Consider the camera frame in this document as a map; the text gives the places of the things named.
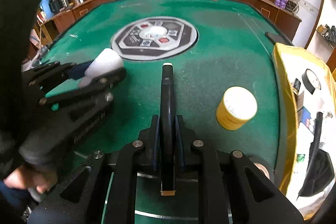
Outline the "person left hand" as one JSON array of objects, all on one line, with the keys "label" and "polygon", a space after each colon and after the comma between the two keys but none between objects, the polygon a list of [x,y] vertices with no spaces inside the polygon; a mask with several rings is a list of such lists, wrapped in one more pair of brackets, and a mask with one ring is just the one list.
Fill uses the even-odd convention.
[{"label": "person left hand", "polygon": [[3,180],[8,188],[20,190],[35,188],[40,194],[50,190],[57,181],[58,176],[54,170],[40,172],[26,165],[19,166]]}]

